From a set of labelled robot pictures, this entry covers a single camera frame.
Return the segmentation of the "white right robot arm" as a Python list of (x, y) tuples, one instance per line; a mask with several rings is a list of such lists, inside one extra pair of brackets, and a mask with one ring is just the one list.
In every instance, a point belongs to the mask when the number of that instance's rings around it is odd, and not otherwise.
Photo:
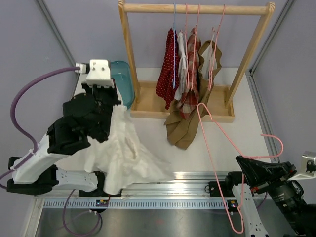
[(303, 199), (299, 173), (290, 162), (268, 163), (237, 156), (240, 172), (229, 172), (224, 190), (237, 200), (243, 233), (247, 237), (268, 237), (254, 197), (269, 196), (281, 211), (296, 237), (316, 235), (316, 206)]

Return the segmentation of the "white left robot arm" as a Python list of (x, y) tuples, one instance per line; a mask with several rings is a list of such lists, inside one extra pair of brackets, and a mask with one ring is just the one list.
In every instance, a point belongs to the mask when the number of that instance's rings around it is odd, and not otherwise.
[(100, 171), (65, 171), (56, 166), (57, 161), (90, 147), (89, 138), (107, 141), (114, 106), (121, 104), (115, 86), (82, 83), (82, 88), (84, 93), (63, 104), (63, 116), (48, 128), (35, 152), (9, 159), (12, 177), (7, 192), (37, 196), (64, 189), (78, 190), (82, 197), (105, 194), (107, 184)]

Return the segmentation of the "tan skirt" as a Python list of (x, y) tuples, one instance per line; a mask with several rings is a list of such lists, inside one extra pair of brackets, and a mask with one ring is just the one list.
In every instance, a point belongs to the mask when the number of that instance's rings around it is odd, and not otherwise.
[[(208, 103), (212, 89), (208, 88), (209, 80), (205, 79), (201, 73), (201, 69), (205, 62), (205, 58), (202, 54), (209, 52), (210, 49), (216, 51), (212, 76), (215, 77), (222, 68), (220, 63), (220, 59), (222, 57), (221, 50), (215, 45), (215, 42), (210, 40), (206, 41), (198, 51), (198, 56), (200, 59), (200, 65), (198, 68), (198, 76), (200, 80), (198, 101), (204, 104)], [(194, 108), (189, 117), (187, 119), (183, 119), (180, 116), (180, 112), (176, 108), (176, 105), (173, 104), (171, 106), (171, 112), (164, 123), (166, 126), (168, 142), (180, 149), (187, 149), (196, 136), (199, 125), (199, 116), (203, 117), (206, 114), (207, 111), (205, 108)]]

